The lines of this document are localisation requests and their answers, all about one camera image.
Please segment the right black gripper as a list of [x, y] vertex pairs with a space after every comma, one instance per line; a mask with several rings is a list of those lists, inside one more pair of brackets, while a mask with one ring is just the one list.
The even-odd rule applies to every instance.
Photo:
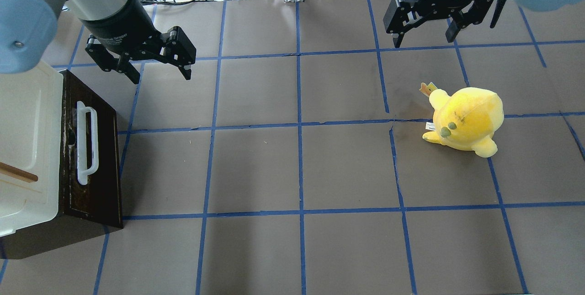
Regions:
[[[401, 47], [404, 36], [414, 28], [437, 18], [451, 17], [445, 33], [453, 43], [460, 31], [481, 24], [494, 0], [391, 0], [383, 17], [386, 33], [392, 36], [395, 48]], [[467, 12], [461, 9], [471, 3]]]

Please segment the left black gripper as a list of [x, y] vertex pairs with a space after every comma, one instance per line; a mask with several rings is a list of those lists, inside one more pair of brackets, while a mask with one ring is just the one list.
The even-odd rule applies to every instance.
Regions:
[[90, 31], [85, 51], [104, 72], [124, 74], [133, 84], [140, 81], [140, 72], [130, 62], [155, 60], [178, 68], [184, 79], [191, 79], [191, 66], [196, 62], [197, 49], [179, 26], [161, 33], [155, 29], [152, 19], [138, 0], [126, 4], [102, 20], [84, 20]]

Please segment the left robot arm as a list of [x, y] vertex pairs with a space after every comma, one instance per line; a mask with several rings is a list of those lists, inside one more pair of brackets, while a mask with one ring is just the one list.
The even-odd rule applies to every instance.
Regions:
[[64, 7], [90, 32], [85, 51], [102, 71], [138, 84], [132, 62], [155, 60], [191, 79], [196, 47], [179, 26], [158, 31], [139, 0], [1, 0], [2, 74], [27, 72], [40, 62]]

